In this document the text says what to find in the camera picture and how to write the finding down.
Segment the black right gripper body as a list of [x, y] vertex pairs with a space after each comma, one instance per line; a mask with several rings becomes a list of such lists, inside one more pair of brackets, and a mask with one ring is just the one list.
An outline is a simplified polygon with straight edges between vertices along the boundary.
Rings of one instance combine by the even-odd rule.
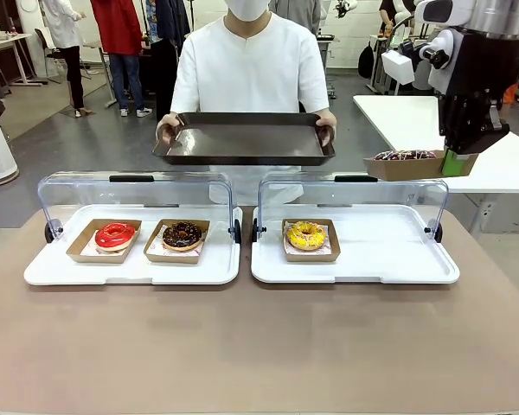
[[452, 57], [437, 71], [437, 91], [445, 95], [488, 93], [499, 100], [519, 80], [519, 39], [452, 31]]

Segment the purple white drizzled donut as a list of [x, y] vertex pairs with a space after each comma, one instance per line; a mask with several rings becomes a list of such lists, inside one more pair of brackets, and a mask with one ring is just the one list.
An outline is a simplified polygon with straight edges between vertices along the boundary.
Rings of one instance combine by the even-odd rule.
[[387, 150], [373, 157], [376, 161], [405, 161], [434, 159], [436, 154], [430, 150]]

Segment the dark brown serving tray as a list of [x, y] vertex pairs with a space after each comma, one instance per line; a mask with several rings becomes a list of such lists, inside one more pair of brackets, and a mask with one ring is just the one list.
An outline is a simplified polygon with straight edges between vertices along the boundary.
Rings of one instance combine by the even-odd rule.
[[335, 156], [310, 113], [185, 112], [157, 135], [153, 154], [171, 165], [321, 166]]

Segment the red glazed donut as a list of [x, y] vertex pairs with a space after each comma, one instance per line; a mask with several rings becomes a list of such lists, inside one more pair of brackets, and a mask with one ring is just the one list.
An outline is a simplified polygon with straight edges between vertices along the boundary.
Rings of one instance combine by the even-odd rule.
[[[87, 242], [94, 237], [96, 232], [102, 227], [106, 226], [109, 223], [113, 222], [124, 222], [130, 224], [136, 228], [135, 236], [132, 239], [131, 244], [125, 250], [122, 255], [118, 256], [82, 256], [80, 253], [82, 249], [85, 247]], [[129, 252], [135, 245], [140, 230], [141, 230], [142, 221], [141, 220], [112, 220], [112, 219], [94, 219], [91, 220], [86, 227], [79, 233], [79, 235], [74, 239], [71, 246], [67, 249], [66, 254], [77, 263], [97, 263], [97, 264], [123, 264], [125, 262], [126, 257]]]
[[94, 242], [101, 252], [118, 252], [130, 245], [135, 233], [134, 226], [124, 222], [113, 222], [96, 232]]

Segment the paper liner under chocolate donut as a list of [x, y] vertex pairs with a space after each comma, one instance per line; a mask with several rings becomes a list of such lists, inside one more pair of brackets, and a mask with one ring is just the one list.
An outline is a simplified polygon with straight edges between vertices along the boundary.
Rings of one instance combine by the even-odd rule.
[[190, 249], [185, 248], [184, 251], [177, 251], [168, 247], [163, 242], [163, 234], [164, 231], [168, 228], [167, 225], [162, 225], [160, 230], [155, 235], [154, 239], [150, 243], [149, 247], [146, 249], [145, 253], [149, 255], [157, 255], [163, 257], [199, 257], [202, 252], [202, 246], [205, 241], [205, 235], [190, 247]]

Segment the paper liner under red donut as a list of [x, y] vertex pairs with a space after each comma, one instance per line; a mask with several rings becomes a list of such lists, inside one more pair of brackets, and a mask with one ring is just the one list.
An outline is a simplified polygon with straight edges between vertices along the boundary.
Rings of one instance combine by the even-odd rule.
[[120, 244], [118, 246], [113, 246], [111, 248], [104, 248], [98, 246], [95, 242], [94, 237], [92, 237], [85, 247], [81, 251], [82, 256], [118, 256], [122, 255], [125, 250], [131, 244], [132, 239], [128, 239], [125, 243]]

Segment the person left hand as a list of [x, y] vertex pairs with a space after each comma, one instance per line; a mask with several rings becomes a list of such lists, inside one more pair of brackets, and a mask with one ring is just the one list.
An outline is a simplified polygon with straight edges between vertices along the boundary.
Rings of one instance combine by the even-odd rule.
[[319, 128], [321, 144], [326, 146], [336, 135], [336, 116], [328, 108], [320, 110], [316, 114], [318, 116], [316, 125]]

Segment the person right hand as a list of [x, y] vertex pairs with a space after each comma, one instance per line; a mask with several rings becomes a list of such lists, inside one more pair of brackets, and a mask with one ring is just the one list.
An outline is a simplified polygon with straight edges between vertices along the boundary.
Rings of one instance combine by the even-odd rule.
[[178, 113], [171, 112], [164, 115], [157, 124], [157, 144], [171, 146], [176, 141], [176, 137], [182, 126], [183, 124]]

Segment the large white table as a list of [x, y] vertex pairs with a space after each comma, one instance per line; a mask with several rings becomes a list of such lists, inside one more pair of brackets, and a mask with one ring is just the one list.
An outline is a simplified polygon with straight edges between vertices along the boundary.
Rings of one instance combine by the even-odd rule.
[[[437, 99], [429, 96], [356, 95], [363, 115], [394, 150], [441, 150]], [[468, 229], [519, 233], [519, 136], [509, 133], [477, 158], [468, 176], [446, 178], [451, 195], [475, 209]]]

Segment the clear plastic tray lid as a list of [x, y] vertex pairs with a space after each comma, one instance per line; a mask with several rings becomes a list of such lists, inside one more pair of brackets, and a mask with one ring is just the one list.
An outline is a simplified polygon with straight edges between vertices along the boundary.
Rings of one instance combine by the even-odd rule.
[[241, 215], [235, 212], [231, 183], [223, 174], [207, 172], [61, 171], [42, 178], [37, 195], [46, 218], [47, 243], [64, 233], [57, 210], [100, 205], [109, 208], [219, 208], [234, 243], [241, 242]]
[[301, 192], [298, 198], [286, 203], [287, 207], [298, 204], [317, 208], [399, 205], [417, 212], [429, 208], [429, 214], [422, 214], [422, 231], [438, 243], [443, 238], [441, 220], [449, 187], [440, 179], [389, 182], [365, 173], [301, 172], [271, 173], [260, 181], [257, 211], [253, 219], [253, 242], [267, 233], [268, 211], [284, 205], [275, 201], [273, 191], [276, 189]]

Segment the white background workbench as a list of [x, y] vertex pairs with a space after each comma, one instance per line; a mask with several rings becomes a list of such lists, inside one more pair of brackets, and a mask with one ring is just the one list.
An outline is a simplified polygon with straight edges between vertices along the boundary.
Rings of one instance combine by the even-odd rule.
[[369, 41], [374, 49], [374, 65], [367, 84], [368, 89], [379, 95], [398, 95], [400, 87], [395, 80], [390, 78], [384, 71], [382, 54], [390, 48], [393, 38], [371, 35]]

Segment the black backpack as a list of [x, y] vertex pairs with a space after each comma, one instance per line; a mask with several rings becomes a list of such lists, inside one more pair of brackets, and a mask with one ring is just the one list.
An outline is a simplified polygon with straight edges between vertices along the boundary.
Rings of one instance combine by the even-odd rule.
[[372, 75], [374, 64], [375, 53], [373, 48], [371, 47], [371, 44], [368, 43], [368, 45], [363, 49], [358, 58], [358, 74], [364, 79], [369, 79]]

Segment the bystander in grey jacket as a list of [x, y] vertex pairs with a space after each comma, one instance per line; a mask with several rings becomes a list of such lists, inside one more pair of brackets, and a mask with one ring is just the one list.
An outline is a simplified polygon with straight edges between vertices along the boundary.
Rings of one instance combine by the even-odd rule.
[[269, 10], [317, 35], [321, 21], [321, 0], [270, 0]]

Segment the white face mask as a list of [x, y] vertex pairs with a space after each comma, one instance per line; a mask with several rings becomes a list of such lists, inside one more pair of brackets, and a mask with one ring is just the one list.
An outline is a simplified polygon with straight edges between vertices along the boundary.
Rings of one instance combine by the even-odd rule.
[[243, 22], [253, 22], [268, 11], [270, 0], [224, 0], [228, 10]]

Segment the rack of dark clothes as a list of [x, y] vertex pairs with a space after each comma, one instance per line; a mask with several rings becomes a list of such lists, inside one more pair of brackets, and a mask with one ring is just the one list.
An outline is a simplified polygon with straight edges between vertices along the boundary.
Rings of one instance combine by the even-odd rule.
[[190, 32], [183, 0], [145, 0], [156, 88], [157, 121], [170, 112], [178, 59]]

